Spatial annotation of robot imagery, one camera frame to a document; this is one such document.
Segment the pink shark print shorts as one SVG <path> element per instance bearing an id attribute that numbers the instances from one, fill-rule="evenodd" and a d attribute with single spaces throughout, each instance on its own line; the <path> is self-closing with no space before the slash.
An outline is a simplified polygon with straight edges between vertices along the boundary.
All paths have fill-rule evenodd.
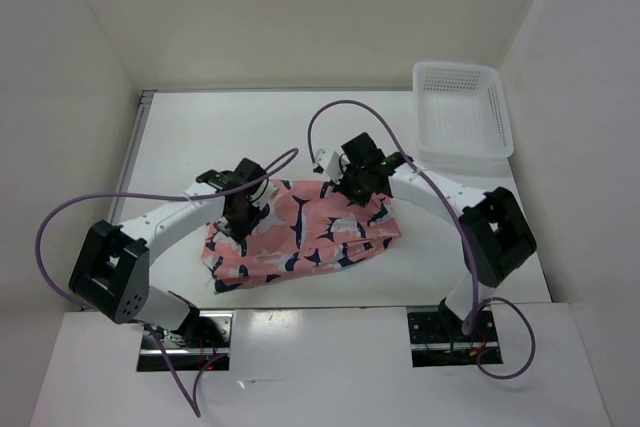
<path id="1" fill-rule="evenodd" d="M 278 191 L 242 241 L 208 227 L 201 260 L 216 294 L 342 271 L 401 237 L 391 199 L 382 194 L 359 206 L 330 182 L 274 184 Z"/>

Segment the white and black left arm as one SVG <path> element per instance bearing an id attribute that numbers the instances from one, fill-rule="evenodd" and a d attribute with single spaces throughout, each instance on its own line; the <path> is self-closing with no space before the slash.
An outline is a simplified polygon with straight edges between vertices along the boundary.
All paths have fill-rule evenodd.
<path id="1" fill-rule="evenodd" d="M 247 158 L 232 171 L 208 170 L 176 201 L 118 225 L 95 223 L 85 237 L 69 288 L 112 322 L 159 327 L 177 346 L 213 339 L 215 328 L 196 305 L 151 285 L 150 268 L 170 247 L 206 224 L 239 244 L 277 191 L 265 170 Z"/>

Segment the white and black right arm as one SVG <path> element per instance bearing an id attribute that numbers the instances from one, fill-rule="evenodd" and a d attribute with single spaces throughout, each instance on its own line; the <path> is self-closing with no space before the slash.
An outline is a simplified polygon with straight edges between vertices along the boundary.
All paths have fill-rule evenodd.
<path id="1" fill-rule="evenodd" d="M 467 273 L 441 302 L 438 325 L 450 340 L 460 340 L 473 329 L 480 306 L 537 250 L 510 190 L 467 187 L 401 152 L 385 155 L 367 133 L 343 144 L 340 153 L 318 151 L 315 169 L 358 205 L 381 194 L 422 208 L 456 228 Z"/>

